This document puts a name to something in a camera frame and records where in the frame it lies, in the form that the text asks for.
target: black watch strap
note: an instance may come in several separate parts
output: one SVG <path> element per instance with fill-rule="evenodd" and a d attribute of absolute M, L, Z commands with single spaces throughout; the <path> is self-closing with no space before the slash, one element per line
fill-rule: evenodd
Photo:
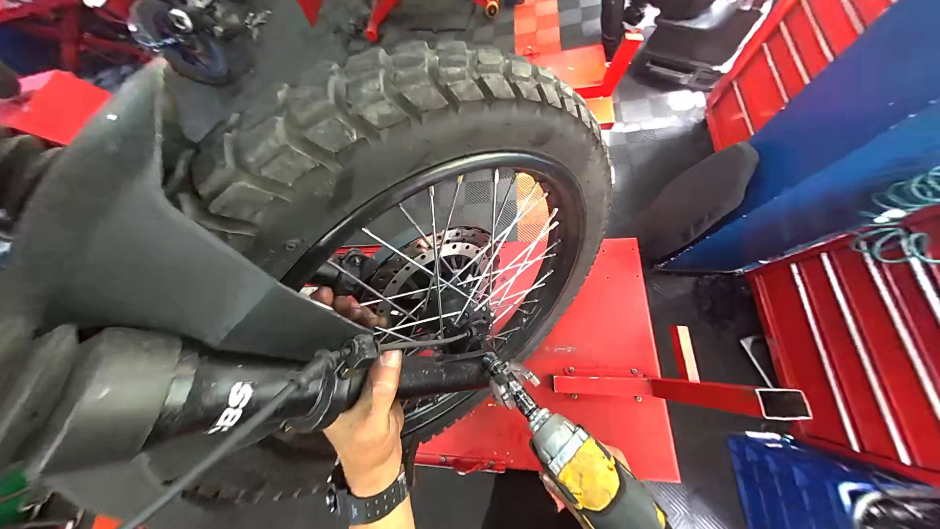
<path fill-rule="evenodd" d="M 336 479 L 326 491 L 326 504 L 330 512 L 346 516 L 350 525 L 363 525 L 381 520 L 408 497 L 408 480 L 404 469 L 391 485 L 382 492 L 368 498 L 353 495 L 345 486 L 338 486 Z"/>

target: front wheel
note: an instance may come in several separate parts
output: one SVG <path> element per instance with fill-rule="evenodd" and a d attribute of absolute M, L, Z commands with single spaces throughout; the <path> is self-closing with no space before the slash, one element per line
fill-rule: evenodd
<path fill-rule="evenodd" d="M 409 42 L 320 65 L 220 126 L 169 194 L 296 289 L 338 251 L 370 254 L 377 268 L 360 301 L 387 320 L 377 331 L 387 341 L 472 326 L 502 358 L 523 359 L 601 244 L 611 177 L 600 132 L 580 96 L 523 57 Z M 405 403 L 403 437 L 430 438 L 486 395 Z M 275 434 L 193 493 L 264 501 L 317 490 L 325 474 L 311 469 L 332 465 L 323 444 Z"/>

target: yellow power tool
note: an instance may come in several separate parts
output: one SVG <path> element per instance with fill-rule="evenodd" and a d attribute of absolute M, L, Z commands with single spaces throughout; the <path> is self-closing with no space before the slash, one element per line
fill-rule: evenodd
<path fill-rule="evenodd" d="M 553 493 L 589 529 L 664 529 L 666 515 L 630 470 L 583 427 L 540 408 L 523 382 L 538 383 L 522 366 L 487 360 L 495 399 L 528 420 L 529 445 Z"/>

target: silver spoke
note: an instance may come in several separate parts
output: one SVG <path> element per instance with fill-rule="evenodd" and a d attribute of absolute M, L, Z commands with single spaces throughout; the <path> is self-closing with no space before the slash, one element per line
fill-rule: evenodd
<path fill-rule="evenodd" d="M 493 220 L 493 223 L 492 223 L 493 227 L 490 229 L 490 233 L 496 233 L 496 191 L 498 190 L 498 187 L 499 187 L 499 169 L 496 168 L 496 169 L 493 169 L 493 216 L 491 217 L 491 219 Z"/>
<path fill-rule="evenodd" d="M 457 313 L 457 311 L 454 311 L 453 313 L 447 313 L 447 314 L 444 314 L 443 317 L 449 318 L 450 316 L 452 316 L 452 315 L 454 315 L 454 314 L 456 314 L 456 313 Z M 422 323 L 428 323 L 428 322 L 434 321 L 434 320 L 436 320 L 436 319 L 437 319 L 437 316 L 432 316 L 432 317 L 430 317 L 430 318 L 425 318 L 425 319 L 423 319 L 423 320 L 417 320 L 417 321 L 414 321 L 414 322 L 411 322 L 411 323 L 406 323 L 406 324 L 402 324 L 402 325 L 396 325 L 396 326 L 394 326 L 393 328 L 387 329 L 387 330 L 407 329 L 407 328 L 409 328 L 409 327 L 414 327 L 415 325 L 421 325 Z"/>
<path fill-rule="evenodd" d="M 499 334 L 494 334 L 494 335 L 491 336 L 490 338 L 500 338 L 500 339 L 502 339 L 502 340 L 508 340 L 509 338 L 504 338 L 503 336 L 506 335 L 506 334 L 510 334 L 510 333 L 512 333 L 512 332 L 515 332 L 515 331 L 517 331 L 517 330 L 519 330 L 519 329 L 521 329 L 521 328 L 522 328 L 522 326 L 520 326 L 520 327 L 513 327 L 512 329 L 504 330 L 504 331 L 500 332 Z"/>
<path fill-rule="evenodd" d="M 450 221 L 454 217 L 454 207 L 457 206 L 457 195 L 461 192 L 461 184 L 463 184 L 463 175 L 457 177 L 457 186 L 454 187 L 454 198 L 450 200 L 450 212 L 447 213 L 447 224 L 444 226 L 444 237 L 447 236 L 447 231 L 450 230 Z M 444 247 L 444 237 L 441 237 L 441 248 Z"/>
<path fill-rule="evenodd" d="M 431 232 L 434 234 L 434 238 L 437 238 L 437 216 L 434 213 L 434 186 L 428 188 L 428 196 L 431 198 Z M 447 231 L 444 231 L 444 234 L 441 235 L 441 245 L 443 248 L 444 237 L 447 237 Z M 441 261 L 439 259 L 440 252 L 437 249 L 437 243 L 434 243 L 434 286 L 437 288 L 437 317 L 439 319 L 438 323 L 438 335 L 441 336 L 444 333 L 444 317 L 441 316 L 441 313 L 444 312 L 444 308 L 441 307 Z"/>
<path fill-rule="evenodd" d="M 419 270 L 421 270 L 421 271 L 424 272 L 425 274 L 428 274 L 429 277 L 431 277 L 431 278 L 434 277 L 434 275 L 431 273 L 431 271 L 430 271 L 429 269 L 425 268 L 423 264 L 419 264 L 418 261 L 415 261 L 415 260 L 412 259 L 411 257 L 408 257 L 407 255 L 405 255 L 404 253 L 402 253 L 398 248 L 395 248 L 395 247 L 393 247 L 392 245 L 386 243 L 384 240 L 382 240 L 382 238 L 380 238 L 380 237 L 379 237 L 378 235 L 376 235 L 375 233 L 371 232 L 368 228 L 363 228 L 362 231 L 363 231 L 363 233 L 365 233 L 365 234 L 368 235 L 369 237 L 372 237 L 373 239 L 375 239 L 375 241 L 378 242 L 379 244 L 387 246 L 388 249 L 394 251 L 396 254 L 399 255 L 399 257 L 403 258 L 405 261 L 411 263 L 411 264 L 414 265 L 414 266 L 417 266 L 417 268 L 418 268 Z M 468 299 L 470 298 L 470 296 L 468 296 L 463 290 L 461 290 L 461 289 L 457 288 L 456 286 L 454 286 L 453 284 L 451 284 L 450 281 L 441 279 L 441 283 L 443 283 L 444 285 L 450 287 L 451 290 L 453 290 L 454 292 L 459 293 L 461 296 L 466 297 L 466 298 L 468 298 Z"/>
<path fill-rule="evenodd" d="M 535 192 L 535 190 L 538 189 L 538 188 L 539 188 L 539 187 L 538 187 L 537 185 L 533 185 L 533 186 L 532 186 L 532 190 L 529 191 L 529 194 L 525 197 L 525 202 L 523 202 L 523 205 L 528 204 L 529 199 L 532 198 L 532 193 Z M 544 199 L 545 197 L 547 197 L 547 196 L 548 196 L 548 193 L 542 193 L 542 195 L 541 195 L 541 197 L 542 197 L 543 199 Z M 523 209 L 522 211 L 520 211 L 519 213 L 517 213 L 517 214 L 516 214 L 516 218 L 514 218 L 514 219 L 512 220 L 512 222 L 506 227 L 506 229 L 503 230 L 502 232 L 500 232 L 499 235 L 496 236 L 497 238 L 500 239 L 500 240 L 499 240 L 499 245 L 496 247 L 496 250 L 492 253 L 492 256 L 490 257 L 490 261 L 486 264 L 486 268 L 483 270 L 482 276 L 486 276 L 486 273 L 490 271 L 490 267 L 493 266 L 493 263 L 496 261 L 496 256 L 499 255 L 500 250 L 503 249 L 503 245 L 506 243 L 507 239 L 509 238 L 509 231 L 512 230 L 512 227 L 515 226 L 516 224 L 518 224 L 519 221 L 522 220 L 522 218 L 523 218 L 524 216 L 528 215 L 528 212 L 530 212 L 530 211 L 531 211 L 533 208 L 535 208 L 535 206 L 537 206 L 537 205 L 539 205 L 539 202 L 534 202 L 531 206 L 529 206 L 529 207 Z M 494 242 L 494 240 L 491 238 L 490 241 L 486 244 L 486 246 L 483 247 L 483 250 L 482 250 L 480 253 L 478 253 L 476 256 L 474 256 L 474 258 L 470 261 L 470 263 L 467 263 L 463 268 L 461 268 L 461 272 L 463 272 L 463 270 L 464 270 L 467 266 L 471 265 L 477 258 L 479 258 L 481 255 L 483 255 L 483 253 L 486 252 L 486 249 L 487 249 L 487 248 L 490 248 L 490 247 L 493 245 L 493 242 Z M 477 294 L 477 289 L 479 288 L 479 286 L 480 286 L 482 283 L 483 283 L 483 278 L 480 277 L 480 279 L 479 279 L 479 281 L 477 282 L 477 284 L 474 285 L 473 290 L 470 291 L 470 296 L 467 298 L 466 302 L 463 303 L 463 308 L 461 309 L 461 314 L 463 314 L 463 311 L 466 311 L 466 310 L 467 310 L 467 307 L 470 306 L 470 301 L 473 299 L 473 296 L 475 296 L 475 295 Z M 459 316 L 456 317 L 456 318 L 454 318 L 454 321 L 457 321 L 458 319 L 460 319 Z"/>
<path fill-rule="evenodd" d="M 557 208 L 556 208 L 555 211 L 553 211 L 552 214 L 548 217 L 548 220 L 547 220 L 546 222 L 551 222 L 551 220 L 552 220 L 553 218 L 555 218 L 555 214 L 556 214 L 556 213 L 558 213 L 558 209 L 557 209 Z M 519 259 L 520 257 L 522 257 L 522 256 L 525 256 L 526 259 L 527 259 L 529 256 L 531 256 L 531 255 L 532 255 L 532 250 L 535 249 L 535 245 L 539 243 L 539 241 L 543 238 L 543 236 L 545 236 L 546 234 L 548 234 L 548 233 L 549 233 L 551 230 L 553 230 L 557 225 L 558 225 L 558 221 L 556 220 L 555 222 L 552 222 L 551 224 L 548 224 L 547 226 L 542 227 L 541 231 L 539 232 L 539 236 L 536 237 L 535 240 L 533 240 L 531 243 L 529 243 L 529 246 L 527 246 L 523 251 L 521 251 L 521 252 L 519 253 L 519 255 L 517 255 L 517 256 L 515 257 L 515 259 L 513 259 L 512 261 L 510 261 L 510 262 L 509 262 L 509 265 L 512 266 L 512 265 L 516 262 L 516 260 L 518 260 L 518 259 Z M 547 252 L 548 250 L 552 249 L 556 244 L 557 244 L 557 243 L 553 243 L 551 246 L 549 246 L 548 248 L 546 248 L 545 251 L 542 252 L 542 254 L 544 254 L 544 253 Z M 501 290 L 503 290 L 503 289 L 505 288 L 505 289 L 506 289 L 506 292 L 503 293 L 503 296 L 502 296 L 502 297 L 499 299 L 499 301 L 498 301 L 498 303 L 502 303 L 503 299 L 504 299 L 504 298 L 506 297 L 506 295 L 510 292 L 510 289 L 512 288 L 512 285 L 516 282 L 517 279 L 519 279 L 519 276 L 521 276 L 521 275 L 523 274 L 523 272 L 525 272 L 525 271 L 526 271 L 531 265 L 533 265 L 534 263 L 535 263 L 535 261 L 530 262 L 529 265 L 524 266 L 524 267 L 520 268 L 518 271 L 516 271 L 516 273 L 512 276 L 512 278 L 509 279 L 509 281 L 506 281 L 505 283 L 503 283 L 502 286 L 500 286 L 499 288 L 497 288 L 494 292 L 491 292 L 490 295 L 487 296 L 486 298 L 484 298 L 482 301 L 480 301 L 479 304 L 478 304 L 476 307 L 474 307 L 473 310 L 474 310 L 474 311 L 478 311 L 480 307 L 482 307 L 483 305 L 486 305 L 487 302 L 489 302 L 491 299 L 493 299 L 493 297 L 496 295 L 497 292 L 499 292 L 499 291 L 501 291 Z"/>
<path fill-rule="evenodd" d="M 513 264 L 512 266 L 506 266 L 505 268 L 500 268 L 499 270 L 494 271 L 494 277 L 495 277 L 495 278 L 498 278 L 499 276 L 503 275 L 503 273 L 509 272 L 510 270 L 512 270 L 512 269 L 514 269 L 514 268 L 518 268 L 518 267 L 520 267 L 520 266 L 525 266 L 525 265 L 528 265 L 528 264 L 530 264 L 530 263 L 535 263 L 535 262 L 538 262 L 538 261 L 544 261 L 545 259 L 548 259 L 548 258 L 550 258 L 550 257 L 555 257 L 556 255 L 557 255 L 556 253 L 545 253 L 545 252 L 543 252 L 542 255 L 540 255 L 539 257 L 536 257 L 535 259 L 533 259 L 533 260 L 531 260 L 531 261 L 525 261 L 525 262 L 523 262 L 523 263 Z M 485 277 L 485 276 L 473 276 L 473 277 L 467 278 L 467 279 L 465 279 L 465 280 L 463 280 L 463 281 L 459 281 L 459 282 L 457 282 L 457 283 L 455 283 L 455 284 L 456 284 L 457 286 L 465 285 L 465 284 L 467 284 L 467 283 L 469 283 L 469 282 L 476 281 L 476 280 L 480 279 L 481 277 Z M 415 294 L 421 294 L 422 292 L 428 292 L 431 288 L 433 288 L 433 287 L 430 287 L 430 286 L 429 286 L 429 287 L 427 287 L 427 288 L 419 288 L 419 289 L 417 289 L 417 290 L 411 290 L 411 291 L 408 291 L 408 292 L 405 292 L 405 293 L 402 293 L 402 294 L 395 294 L 394 296 L 389 296 L 387 299 L 398 299 L 399 297 L 414 296 Z M 364 302 L 364 303 L 360 303 L 360 305 L 362 305 L 363 307 L 367 307 L 367 306 L 369 306 L 369 305 L 375 305 L 376 303 L 382 303 L 382 300 L 381 300 L 381 299 L 373 299 L 373 300 L 371 300 L 371 301 L 366 301 L 366 302 Z"/>
<path fill-rule="evenodd" d="M 529 303 L 538 303 L 538 302 L 539 301 L 537 299 L 529 299 L 528 301 L 523 301 L 522 303 L 506 303 L 504 305 L 493 305 L 492 307 L 490 307 L 490 310 L 495 311 L 496 309 L 502 309 L 503 307 L 511 307 L 513 305 L 515 305 L 516 307 L 522 307 L 523 305 L 528 305 Z M 520 309 L 520 311 L 522 311 L 525 314 L 532 315 L 531 312 L 527 313 L 526 311 L 523 311 L 522 309 Z"/>
<path fill-rule="evenodd" d="M 359 278 L 355 277 L 355 275 L 354 275 L 352 272 L 349 272 L 348 270 L 346 270 L 345 268 L 343 268 L 343 267 L 340 266 L 339 264 L 336 264 L 336 263 L 334 263 L 333 261 L 330 261 L 329 259 L 327 259 L 326 262 L 327 262 L 330 266 L 332 266 L 333 268 L 335 268 L 336 270 L 338 270 L 340 273 L 346 274 L 347 276 L 349 276 L 350 278 L 352 278 L 352 280 L 355 281 L 356 284 L 358 284 L 359 286 L 365 287 L 366 290 L 370 291 L 374 296 L 377 296 L 377 297 L 381 298 L 382 301 L 387 302 L 387 303 L 388 303 L 389 305 L 391 305 L 392 307 L 395 307 L 397 310 L 401 311 L 401 313 L 407 313 L 407 312 L 408 312 L 408 311 L 405 311 L 404 309 L 402 309 L 402 307 L 399 307 L 398 305 L 396 305 L 395 302 L 392 301 L 391 299 L 389 299 L 389 298 L 383 296 L 382 294 L 380 294 L 378 290 L 375 290 L 374 288 L 368 286 L 368 284 L 367 284 L 365 281 L 362 281 L 362 280 L 360 280 Z"/>
<path fill-rule="evenodd" d="M 396 337 L 402 338 L 402 339 L 404 339 L 404 340 L 411 340 L 411 336 L 405 336 L 404 334 L 398 334 L 397 332 L 395 332 L 394 330 L 391 330 L 391 329 L 385 329 L 385 328 L 382 328 L 382 327 L 376 327 L 375 330 L 380 330 L 381 332 L 387 332 L 387 333 L 389 334 L 389 336 L 396 336 Z"/>
<path fill-rule="evenodd" d="M 536 281 L 536 284 L 534 284 L 534 285 L 532 285 L 532 286 L 526 288 L 526 289 L 523 290 L 522 292 L 518 292 L 518 293 L 516 293 L 516 294 L 513 294 L 512 296 L 509 297 L 509 299 L 512 299 L 512 298 L 514 298 L 514 297 L 524 296 L 524 295 L 526 295 L 526 294 L 532 292 L 533 290 L 535 290 L 535 289 L 537 289 L 537 288 L 541 288 L 541 287 L 545 286 L 545 283 L 543 283 L 542 281 L 545 281 L 546 279 L 548 279 L 548 277 L 551 276 L 554 272 L 555 272 L 555 270 L 549 270 L 548 272 L 545 273 L 544 276 L 542 276 L 538 281 Z M 511 311 L 512 308 L 515 307 L 515 306 L 516 306 L 515 303 L 513 303 L 512 305 L 509 305 L 503 312 L 501 312 L 501 313 L 493 320 L 493 323 L 495 324 L 497 321 L 499 321 L 500 319 L 502 319 L 502 317 L 505 316 L 509 311 Z"/>
<path fill-rule="evenodd" d="M 431 199 L 431 207 L 434 207 L 434 199 Z M 408 213 L 408 210 L 405 209 L 405 206 L 404 206 L 403 204 L 399 204 L 399 209 L 401 210 L 402 213 L 405 214 L 406 217 L 408 217 L 408 221 L 412 223 L 412 226 L 415 227 L 415 229 L 417 230 L 418 234 L 421 235 L 421 238 L 422 238 L 422 239 L 424 239 L 424 242 L 428 243 L 428 246 L 430 246 L 430 247 L 437 248 L 437 247 L 434 245 L 434 242 L 431 241 L 431 240 L 428 238 L 428 236 L 424 233 L 424 230 L 421 229 L 421 226 L 417 223 L 417 220 L 415 220 L 415 218 L 414 218 L 413 216 L 411 216 L 410 213 Z M 444 264 L 447 265 L 447 268 L 450 269 L 451 272 L 454 271 L 454 269 L 450 267 L 450 264 L 449 264 L 447 261 L 444 261 Z"/>
<path fill-rule="evenodd" d="M 506 190 L 506 194 L 503 195 L 503 205 L 499 206 L 499 213 L 496 215 L 496 225 L 499 225 L 499 221 L 503 219 L 503 213 L 506 211 L 506 204 L 509 202 L 509 193 L 512 192 L 512 187 L 516 183 L 516 171 L 512 172 L 512 180 L 509 181 L 509 189 Z"/>
<path fill-rule="evenodd" d="M 525 197 L 525 201 L 523 202 L 523 207 L 525 207 L 525 205 L 528 204 L 529 200 L 532 198 L 532 193 L 535 192 L 535 190 L 538 189 L 538 188 L 539 188 L 539 187 L 538 187 L 537 185 L 534 185 L 534 186 L 532 187 L 532 191 L 529 191 L 528 196 Z M 545 197 L 547 197 L 547 196 L 548 196 L 548 193 L 542 193 L 542 195 L 541 195 L 541 197 L 542 197 L 543 199 L 544 199 Z M 514 219 L 512 220 L 512 222 L 506 227 L 506 229 L 503 230 L 502 232 L 500 232 L 499 235 L 497 235 L 496 237 L 490 237 L 490 241 L 487 242 L 486 245 L 485 245 L 483 248 L 480 249 L 479 253 L 478 253 L 477 255 L 475 255 L 475 256 L 473 257 L 473 259 L 470 260 L 469 263 L 467 263 L 467 264 L 465 264 L 463 267 L 461 267 L 461 269 L 458 270 L 455 275 L 456 275 L 456 276 L 460 276 L 467 268 L 470 267 L 470 265 L 472 265 L 472 264 L 475 263 L 478 259 L 480 259 L 481 257 L 483 257 L 483 255 L 486 254 L 486 250 L 490 249 L 501 237 L 507 237 L 507 236 L 509 236 L 509 232 L 512 230 L 512 227 L 515 226 L 516 224 L 518 224 L 519 221 L 522 219 L 522 217 L 526 216 L 526 215 L 528 214 L 528 212 L 531 211 L 533 208 L 535 208 L 535 206 L 537 206 L 537 205 L 539 205 L 539 202 L 535 202 L 535 203 L 533 203 L 531 206 L 529 206 L 528 208 L 524 209 L 522 212 L 517 213 L 517 214 L 516 214 L 516 218 L 514 218 Z"/>

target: wristwatch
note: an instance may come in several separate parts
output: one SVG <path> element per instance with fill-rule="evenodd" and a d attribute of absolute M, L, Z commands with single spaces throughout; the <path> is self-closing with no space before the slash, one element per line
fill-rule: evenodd
<path fill-rule="evenodd" d="M 326 504 L 330 507 L 330 512 L 346 516 L 350 525 L 363 525 L 381 520 L 408 497 L 408 480 L 405 478 L 403 466 L 391 485 L 368 498 L 360 498 L 349 490 L 339 465 L 327 481 L 330 487 L 326 491 Z"/>

